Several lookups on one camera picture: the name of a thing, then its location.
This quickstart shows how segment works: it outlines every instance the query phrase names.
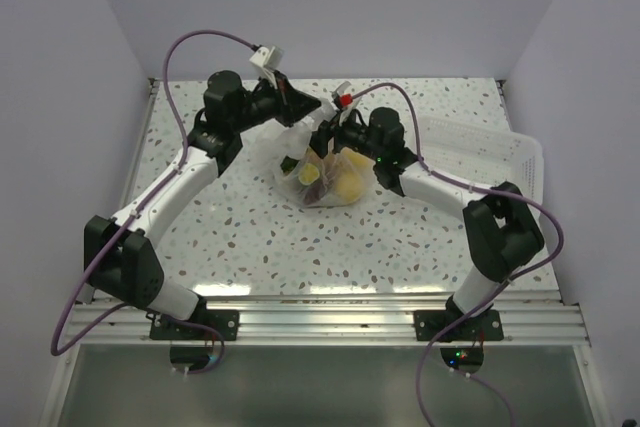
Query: plastic bag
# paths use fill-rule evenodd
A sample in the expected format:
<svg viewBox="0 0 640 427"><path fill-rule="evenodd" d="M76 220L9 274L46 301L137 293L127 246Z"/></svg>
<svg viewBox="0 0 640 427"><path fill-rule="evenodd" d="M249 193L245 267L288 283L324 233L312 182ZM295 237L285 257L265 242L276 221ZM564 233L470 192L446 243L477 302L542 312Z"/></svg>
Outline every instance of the plastic bag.
<svg viewBox="0 0 640 427"><path fill-rule="evenodd" d="M311 133L336 110L323 103L290 129L271 125L262 135L259 155L278 192L301 207L348 205L374 183L373 161L351 149L324 159L309 148Z"/></svg>

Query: wire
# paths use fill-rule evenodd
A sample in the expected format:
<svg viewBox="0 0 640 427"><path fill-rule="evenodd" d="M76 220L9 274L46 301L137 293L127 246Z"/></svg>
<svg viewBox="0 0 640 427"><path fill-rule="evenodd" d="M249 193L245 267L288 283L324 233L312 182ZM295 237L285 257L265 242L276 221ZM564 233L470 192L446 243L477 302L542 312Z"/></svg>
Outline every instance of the wire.
<svg viewBox="0 0 640 427"><path fill-rule="evenodd" d="M209 362L202 369L189 370L188 371L189 374L204 374L205 372L209 372L209 371L215 369L218 365L220 365L220 362L222 361L222 357L224 356L224 349L225 349L225 347L224 347L224 338L222 337L220 332L218 332L213 327L209 327L208 325L194 324L193 322L186 322L184 320L178 320L178 319L175 319L175 318L171 317L170 315L165 315L164 317L166 317L167 320L169 320L169 322L173 322L174 324L181 325L181 326L187 327L189 329L199 329L199 330L204 330L205 332L209 332L213 339L217 338L220 341L220 352L218 353L218 356L216 357L216 360L214 360L213 362Z"/></svg>
<svg viewBox="0 0 640 427"><path fill-rule="evenodd" d="M427 163L424 160L424 157L422 156L422 151L421 151L421 147L420 147L420 129L418 128L418 116L416 114L416 109L413 106L413 102L411 101L411 98L409 97L409 94L407 94L407 92L400 87L398 84L394 83L394 82L381 82L379 84L375 84L372 85L370 87L367 87L366 89L364 89L361 92L358 92L357 94L353 94L352 98L355 100L359 97L362 97L363 95L366 95L374 90L377 89L381 89L384 87L388 87L394 90L397 90L402 97L404 97L404 100L407 103L407 106L409 107L409 112L411 113L411 119L413 121L413 128L414 128L414 133L415 133L415 139L416 139L416 155L418 157L418 162L420 163L420 165L422 166L422 168L427 171L430 175L433 175L434 177L443 180L451 185L455 185L456 187L460 187L463 189L468 189L471 190L473 192L479 193L479 194L485 194L485 195L498 195L498 196L502 196L502 197L507 197L510 199L514 199L514 200L518 200L521 202L525 202L526 204L534 207L535 209L537 209L538 211L540 211L547 219L549 219L549 221L553 224L554 228L556 229L557 232L557 245L556 248L553 250L553 252L551 252L551 254L549 254L545 259L541 260L540 262L537 262L536 264L532 265L531 267L528 267L526 269L523 269L519 272L516 272L514 274L512 274L509 279L507 279L505 282L503 282L502 284L500 284L500 286L490 295L488 295L486 298L484 298L477 306L475 306L473 309L471 309L469 312L467 312L466 314L464 314L462 317L460 317L459 319L457 319L455 322L452 322L451 324L447 325L444 329L442 329L440 332L438 332L427 344L427 346L425 347L422 356L420 357L420 361L418 362L418 368L416 370L416 378L415 378L415 388L416 388L416 396L418 398L418 406L420 407L420 411L422 412L423 417L425 418L425 420L427 421L427 423L429 425L431 425L432 427L435 426L435 423L433 422L433 419L431 418L431 415L429 414L429 412L427 411L427 408L424 405L424 401L422 399L422 384L421 384L421 377L422 377L422 371L424 369L424 363L427 359L427 357L429 356L429 353L431 352L431 350L433 349L433 345L440 339L442 338L442 336L446 335L448 332L450 332L451 330L455 329L456 327L458 327L460 324L462 324L463 322L465 322L466 320L468 320L469 318L473 317L473 315L475 313L477 313L478 311L482 310L484 307L486 307L488 304L490 304L491 302L493 302L493 300L498 297L498 295L500 295L509 285L510 282L513 282L514 280L522 277L523 275L526 275L528 273L533 272L534 270L539 269L540 267L550 263L552 260L554 260L556 257L558 257L558 255L560 254L560 252L562 251L562 248L564 247L564 231L562 230L562 226L560 225L560 222L558 221L558 219L555 217L555 215L553 215L548 209L546 209L545 207L543 207L542 205L540 205L538 202L529 199L527 197L524 197L523 195L518 195L512 192L504 192L504 191L498 191L498 190L492 190L492 189L484 189L484 188L480 188L480 187L476 187L475 185L470 185L467 184L465 182L461 182L459 180L456 179L452 179L451 177L448 177L445 174L442 174L440 172L437 172L433 169L431 169ZM492 392L494 392L499 398L500 400L502 400L502 402L505 404L505 406L507 407L507 410L509 412L509 422L510 422L510 426L511 427L515 427L516 423L515 423L515 416L514 416L514 412L513 412L513 408L511 406L511 404L509 403L509 401L501 394L499 393L493 386L491 386L488 382L478 379L475 376L470 376L471 379L473 379L474 381L478 382L481 385L484 385L485 387L487 387L488 389L490 389Z"/></svg>
<svg viewBox="0 0 640 427"><path fill-rule="evenodd" d="M65 345L63 345L62 347L59 346L60 344L60 337L62 336L62 331L64 330L64 326L67 323L67 320L69 319L69 315L71 314L71 311L73 310L73 305L76 302L76 300L78 299L78 295L80 295L80 292L82 291L82 287L84 286L84 284L86 284L89 280L89 277L91 277L91 274L93 274L93 272L96 270L96 268L100 265L100 263L102 262L102 260L104 259L105 255L107 255L107 252L109 252L118 242L118 240L120 240L120 238L122 237L122 235L127 231L127 229L129 228L129 226L131 225L131 223L134 221L134 219L138 216L138 214L146 207L146 205L158 194L158 192L160 192L160 190L162 190L167 183L169 183L171 181L171 179L173 179L173 177L175 177L178 173L178 170L184 165L184 163L187 161L187 149L189 147L189 141L187 140L187 132L184 129L184 125L182 124L182 119L180 117L180 112L178 112L178 108L176 107L176 104L173 100L173 96L171 95L171 90L169 89L169 61L171 60L171 56L173 55L173 52L176 50L176 48L185 40L190 39L191 37L195 37L197 35L216 35L219 37L225 37L227 39L231 39L234 40L246 47L249 47L251 50L257 50L258 46L251 44L250 42L247 42L244 39L241 39L240 37L237 37L235 35L229 34L227 32L222 32L220 30L195 30L193 32L188 32L186 34L184 34L183 36L179 37L172 45L171 47L169 47L169 50L167 51L167 54L164 58L164 62L162 64L162 84L164 87L164 92L165 95L167 96L167 101L169 102L169 107L171 108L171 112L173 113L173 117L176 120L176 124L178 124L178 129L180 130L180 136L182 137L182 154L180 156L180 159L178 161L178 169L174 169L171 172L169 172L169 174L167 174L160 182L158 182L158 185L156 185L156 187L151 190L151 192L149 192L139 203L138 206L136 207L136 210L134 212L132 212L132 214L127 218L127 220L125 220L122 224L122 226L116 231L116 233L107 241L107 243L104 245L104 247L102 247L102 249L100 249L100 251L96 254L96 256L93 258L93 260L89 263L89 265L87 266L87 268L85 269L85 271L83 272L80 281L76 284L76 286L73 289L73 292L71 293L71 295L69 296L69 298L67 299L67 302L65 303L63 309L62 309L62 313L60 314L60 318L58 319L58 323L56 324L56 327L53 331L53 335L51 337L51 345L49 348L49 351L51 352L51 355L53 356L59 356L64 354L67 350L69 350L71 347L73 347L80 339L82 339L82 337L84 337L91 329L93 329L96 325L98 325L102 320L104 320L107 316L109 316L110 314L112 314L113 312L115 312L116 310L121 309L122 307L124 307L126 304L118 304L115 307L107 310L106 312L104 312L103 314L101 314L100 316L98 316L95 320L91 321L91 323L89 325L87 325L84 329L82 329L81 332L79 332L73 339L71 339L69 342L67 342Z"/></svg>
<svg viewBox="0 0 640 427"><path fill-rule="evenodd" d="M361 123L362 125L364 125L364 126L366 127L366 126L367 126L367 123L366 123L366 122L364 121L364 119L362 118L362 113L361 113L358 109L355 109L355 110L356 110L356 115L358 116L358 120L360 121L360 123Z"/></svg>

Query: terrazzo tabletop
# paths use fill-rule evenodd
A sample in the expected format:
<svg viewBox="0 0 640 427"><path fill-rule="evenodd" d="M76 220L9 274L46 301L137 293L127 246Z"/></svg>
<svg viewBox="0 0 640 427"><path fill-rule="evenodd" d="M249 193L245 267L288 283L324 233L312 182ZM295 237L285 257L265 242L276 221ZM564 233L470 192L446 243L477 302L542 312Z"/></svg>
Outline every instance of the terrazzo tabletop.
<svg viewBox="0 0 640 427"><path fill-rule="evenodd" d="M508 130L493 79L357 79L355 90L381 80L406 88L418 114ZM297 80L297 89L328 97L342 80ZM247 82L251 88L253 82ZM205 82L172 82L186 123L203 107ZM180 138L159 89L134 178L137 196L168 165ZM376 107L410 117L388 89L358 106L365 119ZM460 222L436 206L401 198L374 184L358 203L300 209L273 188L257 161L261 128L243 134L244 148L214 184L198 194L158 248L166 275L202 295L298 295L455 291L471 259ZM514 290L558 289L551 266L518 280Z"/></svg>

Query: red clip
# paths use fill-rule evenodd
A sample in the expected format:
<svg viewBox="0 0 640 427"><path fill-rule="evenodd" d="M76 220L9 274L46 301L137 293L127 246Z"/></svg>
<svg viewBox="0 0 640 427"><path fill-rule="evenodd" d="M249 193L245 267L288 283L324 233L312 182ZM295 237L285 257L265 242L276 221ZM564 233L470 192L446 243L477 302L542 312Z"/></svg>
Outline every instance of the red clip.
<svg viewBox="0 0 640 427"><path fill-rule="evenodd" d="M343 109L348 107L351 102L353 102L353 97L351 97L351 94L344 94L340 96L340 105Z"/></svg>

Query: white wall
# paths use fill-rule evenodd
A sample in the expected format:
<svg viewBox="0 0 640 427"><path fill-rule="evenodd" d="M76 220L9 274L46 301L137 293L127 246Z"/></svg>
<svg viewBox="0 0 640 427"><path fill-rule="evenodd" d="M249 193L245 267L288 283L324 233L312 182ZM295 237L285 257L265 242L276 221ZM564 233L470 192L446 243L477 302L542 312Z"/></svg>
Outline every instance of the white wall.
<svg viewBox="0 0 640 427"><path fill-rule="evenodd" d="M1 0L0 425L36 425L49 339L113 212L147 81L106 0Z"/></svg>
<svg viewBox="0 0 640 427"><path fill-rule="evenodd" d="M504 78L551 0L110 0L149 76L182 33L220 28L275 42L296 77ZM250 72L246 53L194 39L177 53L179 78L221 68Z"/></svg>
<svg viewBox="0 0 640 427"><path fill-rule="evenodd" d="M640 0L554 0L506 100L546 150L564 298L582 306L618 425L640 420Z"/></svg>

